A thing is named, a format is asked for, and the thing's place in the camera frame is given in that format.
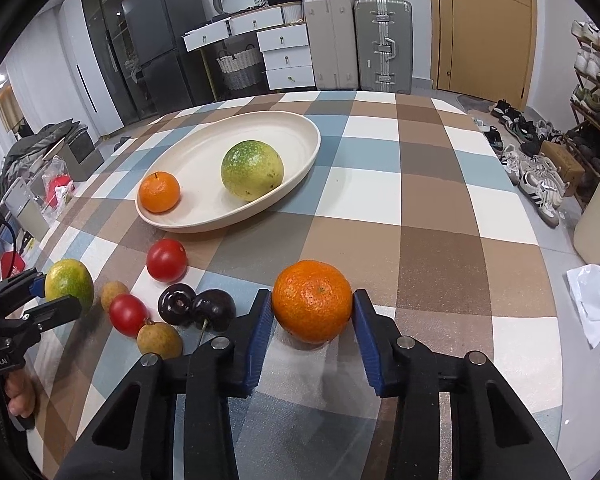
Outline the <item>person's left hand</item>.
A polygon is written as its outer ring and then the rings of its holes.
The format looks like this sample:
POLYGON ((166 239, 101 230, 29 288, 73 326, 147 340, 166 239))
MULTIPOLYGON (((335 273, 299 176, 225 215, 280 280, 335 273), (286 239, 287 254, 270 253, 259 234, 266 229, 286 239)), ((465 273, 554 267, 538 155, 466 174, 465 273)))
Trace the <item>person's left hand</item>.
POLYGON ((14 417, 30 417, 36 405, 33 382, 24 368, 0 375, 0 386, 4 389, 7 409, 14 417))

